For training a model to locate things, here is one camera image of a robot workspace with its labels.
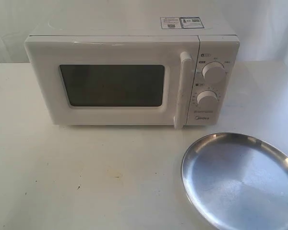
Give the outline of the white microwave door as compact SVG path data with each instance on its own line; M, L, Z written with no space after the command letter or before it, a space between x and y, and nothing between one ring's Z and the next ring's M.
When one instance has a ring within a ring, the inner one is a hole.
M25 49L56 125L187 123L197 36L30 36Z

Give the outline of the white microwave oven body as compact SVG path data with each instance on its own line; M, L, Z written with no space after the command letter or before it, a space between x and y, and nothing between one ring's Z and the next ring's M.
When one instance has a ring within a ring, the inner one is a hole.
M117 27L96 30L90 35L71 36L197 36L200 41L194 80L192 83L191 99L188 108L187 123L184 126L214 125L219 117L228 81L236 60L240 42L236 35L232 35L225 27L206 29L173 29L164 30L161 23L156 24L156 30L120 30ZM210 62L219 62L223 65L226 76L219 82L206 82L202 75L205 65ZM215 106L199 106L197 96L203 91L213 91L217 95Z

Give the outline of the lower white control knob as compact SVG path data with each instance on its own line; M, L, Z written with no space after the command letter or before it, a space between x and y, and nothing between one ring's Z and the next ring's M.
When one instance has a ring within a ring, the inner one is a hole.
M203 91L197 96L199 106L215 106L217 104L217 95L213 91Z

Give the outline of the white control knob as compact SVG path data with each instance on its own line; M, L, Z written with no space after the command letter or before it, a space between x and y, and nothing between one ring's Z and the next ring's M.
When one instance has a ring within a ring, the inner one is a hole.
M217 95L213 91L203 91L197 96L199 106L215 106L217 104Z
M223 65L219 62L210 62L202 70L203 78L206 82L219 82L226 76Z

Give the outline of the upper white control knob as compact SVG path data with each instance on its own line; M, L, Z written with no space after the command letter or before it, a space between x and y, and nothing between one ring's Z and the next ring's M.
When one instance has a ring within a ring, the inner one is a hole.
M210 62L202 70L203 78L206 82L219 82L226 76L223 65L219 62Z

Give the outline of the white label sticker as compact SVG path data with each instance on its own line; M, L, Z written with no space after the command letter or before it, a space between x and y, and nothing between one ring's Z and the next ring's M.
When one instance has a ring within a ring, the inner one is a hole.
M161 17L160 18L162 29L181 29L179 17Z

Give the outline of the blue label sticker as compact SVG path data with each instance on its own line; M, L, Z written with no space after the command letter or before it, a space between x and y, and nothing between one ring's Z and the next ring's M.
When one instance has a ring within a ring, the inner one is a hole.
M180 17L182 29L203 29L200 17Z

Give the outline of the round stainless steel plate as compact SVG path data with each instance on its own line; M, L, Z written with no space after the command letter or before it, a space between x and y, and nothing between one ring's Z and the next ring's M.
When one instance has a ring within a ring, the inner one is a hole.
M216 230L288 230L288 156L239 133L192 143L180 167L189 202Z

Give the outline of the white backdrop curtain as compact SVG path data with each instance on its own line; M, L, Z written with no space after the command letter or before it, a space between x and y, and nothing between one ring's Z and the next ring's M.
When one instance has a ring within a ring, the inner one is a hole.
M54 0L0 0L0 63L27 62L24 41ZM240 39L238 60L288 65L288 0L217 0Z

